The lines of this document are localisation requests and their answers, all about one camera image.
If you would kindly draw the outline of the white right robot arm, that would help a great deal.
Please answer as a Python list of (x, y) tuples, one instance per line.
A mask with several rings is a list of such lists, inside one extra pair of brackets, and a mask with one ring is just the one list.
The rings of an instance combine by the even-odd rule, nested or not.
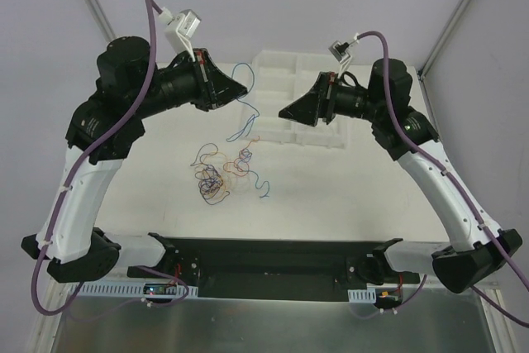
[(522, 238), (499, 226), (466, 191), (435, 128), (410, 106), (411, 87), (407, 66), (396, 59), (375, 61), (366, 87), (321, 72), (279, 117), (306, 126), (330, 123), (337, 115), (366, 120), (375, 141), (410, 175), (439, 217), (448, 244), (386, 241), (356, 266), (360, 278), (381, 285), (403, 272), (434, 275), (452, 293), (462, 293), (501, 269)]

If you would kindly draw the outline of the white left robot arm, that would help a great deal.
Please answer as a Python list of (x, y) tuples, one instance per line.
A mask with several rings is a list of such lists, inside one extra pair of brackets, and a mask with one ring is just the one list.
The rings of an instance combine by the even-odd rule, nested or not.
[(91, 282), (112, 269), (125, 267), (132, 276), (146, 267), (164, 278), (177, 265), (169, 239), (150, 232), (144, 236), (106, 233), (94, 225), (107, 188), (145, 133), (143, 119), (186, 103), (208, 112), (247, 94), (247, 88), (224, 74), (207, 50), (183, 51), (164, 68), (155, 67), (150, 86), (132, 117), (80, 165), (75, 162), (126, 114), (140, 94), (148, 71), (150, 44), (137, 36), (112, 41), (97, 58), (96, 91), (75, 110), (66, 133), (67, 155), (60, 210), (51, 236), (29, 235), (22, 249), (33, 259), (47, 260), (48, 274), (59, 283)]

